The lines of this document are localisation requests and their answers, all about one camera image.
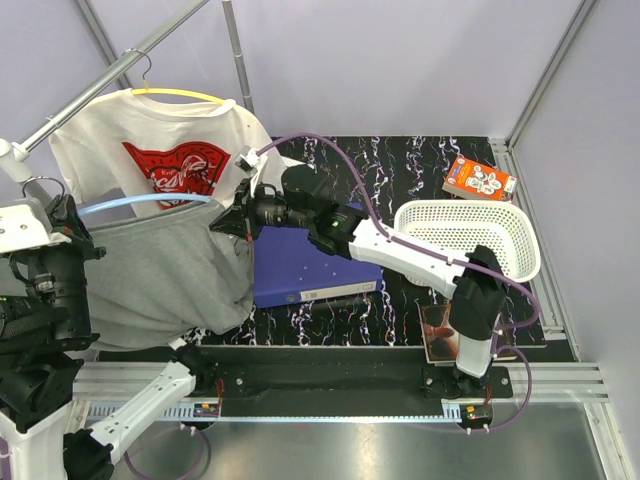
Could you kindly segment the light blue plastic hanger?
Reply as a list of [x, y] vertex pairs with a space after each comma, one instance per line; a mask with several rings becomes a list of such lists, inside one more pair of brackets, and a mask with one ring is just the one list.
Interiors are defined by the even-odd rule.
[[[61, 188], [61, 193], [65, 193], [65, 186], [58, 179], [48, 177], [48, 176], [36, 176], [27, 179], [21, 185], [21, 194], [23, 197], [26, 197], [27, 186], [30, 186], [31, 183], [37, 183], [40, 180], [50, 180], [58, 184]], [[112, 210], [115, 208], [123, 207], [123, 206], [131, 206], [139, 203], [147, 203], [147, 202], [169, 202], [169, 201], [186, 201], [186, 202], [197, 202], [197, 203], [208, 203], [212, 200], [211, 196], [192, 194], [192, 193], [152, 193], [152, 194], [143, 194], [129, 197], [117, 198], [114, 200], [104, 201], [102, 203], [98, 203], [95, 205], [91, 205], [88, 207], [81, 208], [78, 212], [81, 217], [90, 215], [93, 213]]]

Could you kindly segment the grey t shirt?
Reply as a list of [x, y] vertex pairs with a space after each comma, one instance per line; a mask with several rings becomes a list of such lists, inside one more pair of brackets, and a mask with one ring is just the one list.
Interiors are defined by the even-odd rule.
[[106, 250], [85, 265], [96, 349], [163, 346], [194, 328], [221, 335], [249, 317], [252, 247], [210, 231], [223, 212], [211, 201], [91, 228]]

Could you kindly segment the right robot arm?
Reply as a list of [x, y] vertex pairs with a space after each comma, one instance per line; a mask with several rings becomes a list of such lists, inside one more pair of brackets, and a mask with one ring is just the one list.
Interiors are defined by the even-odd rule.
[[436, 248], [401, 234], [373, 215], [335, 200], [327, 181], [307, 166], [287, 168], [281, 186], [240, 182], [231, 206], [209, 228], [247, 241], [263, 227], [304, 229], [320, 252], [396, 271], [449, 298], [449, 322], [459, 338], [451, 370], [429, 384], [444, 398], [476, 396], [490, 383], [494, 330], [508, 286], [494, 252]]

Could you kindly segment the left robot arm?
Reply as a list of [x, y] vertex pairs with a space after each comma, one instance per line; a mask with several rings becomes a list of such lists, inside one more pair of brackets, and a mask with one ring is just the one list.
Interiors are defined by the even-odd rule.
[[216, 387], [213, 364], [182, 340], [131, 400], [90, 428], [68, 432], [73, 385], [84, 362], [71, 353], [99, 336], [90, 325], [85, 264], [97, 247], [73, 198], [25, 198], [1, 210], [1, 255], [25, 295], [1, 298], [1, 476], [109, 479], [134, 441], [169, 407]]

